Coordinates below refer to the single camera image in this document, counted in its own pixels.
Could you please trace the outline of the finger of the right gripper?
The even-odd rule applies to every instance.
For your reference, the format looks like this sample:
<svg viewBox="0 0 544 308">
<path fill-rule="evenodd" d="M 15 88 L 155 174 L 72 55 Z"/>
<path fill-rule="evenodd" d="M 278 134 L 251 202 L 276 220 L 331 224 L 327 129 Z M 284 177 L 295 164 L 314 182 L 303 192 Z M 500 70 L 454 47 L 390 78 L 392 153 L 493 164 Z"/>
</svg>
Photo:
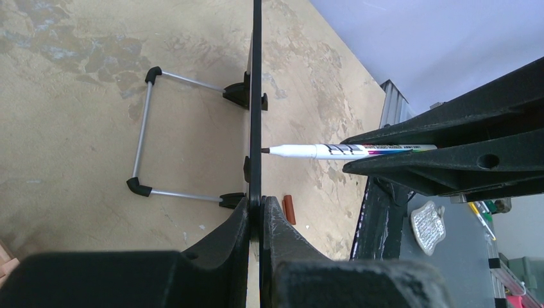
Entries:
<svg viewBox="0 0 544 308">
<path fill-rule="evenodd" d="M 438 150 L 356 160 L 343 172 L 467 201 L 543 193 L 543 130 Z"/>
<path fill-rule="evenodd" d="M 343 142 L 449 147 L 542 127 L 543 59 L 540 58 L 414 118 Z"/>
</svg>

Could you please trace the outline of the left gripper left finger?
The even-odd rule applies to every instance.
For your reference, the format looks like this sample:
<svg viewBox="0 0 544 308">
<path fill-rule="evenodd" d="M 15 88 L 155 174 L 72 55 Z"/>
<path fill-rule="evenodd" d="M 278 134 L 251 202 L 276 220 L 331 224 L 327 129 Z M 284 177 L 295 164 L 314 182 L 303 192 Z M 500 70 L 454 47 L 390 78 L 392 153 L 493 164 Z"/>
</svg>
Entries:
<svg viewBox="0 0 544 308">
<path fill-rule="evenodd" d="M 188 249 L 55 252 L 25 258 L 1 287 L 2 307 L 244 307 L 248 201 Z"/>
</svg>

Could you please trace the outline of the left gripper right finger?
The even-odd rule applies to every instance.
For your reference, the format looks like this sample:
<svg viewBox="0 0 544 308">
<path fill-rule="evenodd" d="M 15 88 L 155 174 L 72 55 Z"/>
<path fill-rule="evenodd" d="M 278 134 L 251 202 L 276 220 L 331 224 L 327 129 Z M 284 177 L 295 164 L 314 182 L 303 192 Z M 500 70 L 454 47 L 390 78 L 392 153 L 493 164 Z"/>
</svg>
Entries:
<svg viewBox="0 0 544 308">
<path fill-rule="evenodd" d="M 260 203 L 261 307 L 452 307 L 443 277 L 403 260 L 334 261 L 285 218 L 274 196 Z"/>
</svg>

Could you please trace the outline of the brown marker cap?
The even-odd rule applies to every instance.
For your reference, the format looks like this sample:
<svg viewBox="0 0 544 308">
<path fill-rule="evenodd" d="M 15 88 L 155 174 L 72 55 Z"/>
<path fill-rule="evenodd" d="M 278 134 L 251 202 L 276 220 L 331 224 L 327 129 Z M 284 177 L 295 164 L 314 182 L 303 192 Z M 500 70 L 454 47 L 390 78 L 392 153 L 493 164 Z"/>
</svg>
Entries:
<svg viewBox="0 0 544 308">
<path fill-rule="evenodd" d="M 290 194 L 286 194 L 282 200 L 282 208 L 286 220 L 291 224 L 296 224 L 296 217 L 294 213 L 293 197 Z"/>
</svg>

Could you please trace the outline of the white whiteboard marker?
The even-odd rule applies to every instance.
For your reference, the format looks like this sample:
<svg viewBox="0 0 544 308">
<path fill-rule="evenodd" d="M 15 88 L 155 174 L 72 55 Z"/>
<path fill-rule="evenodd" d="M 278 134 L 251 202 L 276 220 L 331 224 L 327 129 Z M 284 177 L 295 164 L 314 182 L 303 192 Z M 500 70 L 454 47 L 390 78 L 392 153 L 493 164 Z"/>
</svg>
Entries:
<svg viewBox="0 0 544 308">
<path fill-rule="evenodd" d="M 283 144 L 262 148 L 261 153 L 287 158 L 353 161 L 398 153 L 418 153 L 436 150 L 437 148 L 437 146 L 431 144 Z"/>
</svg>

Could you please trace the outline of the black framed whiteboard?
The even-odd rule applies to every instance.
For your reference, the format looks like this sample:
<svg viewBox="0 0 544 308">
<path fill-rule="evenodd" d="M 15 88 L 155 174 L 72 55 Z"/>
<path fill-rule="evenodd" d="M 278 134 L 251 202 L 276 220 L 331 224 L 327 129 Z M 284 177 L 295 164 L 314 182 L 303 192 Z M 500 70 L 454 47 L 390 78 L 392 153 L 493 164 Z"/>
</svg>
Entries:
<svg viewBox="0 0 544 308">
<path fill-rule="evenodd" d="M 259 218 L 261 200 L 261 112 L 262 112 L 262 2 L 253 2 L 253 22 L 248 64 L 250 74 L 250 119 L 248 150 L 248 209 L 251 229 L 251 249 L 255 256 L 260 254 Z"/>
</svg>

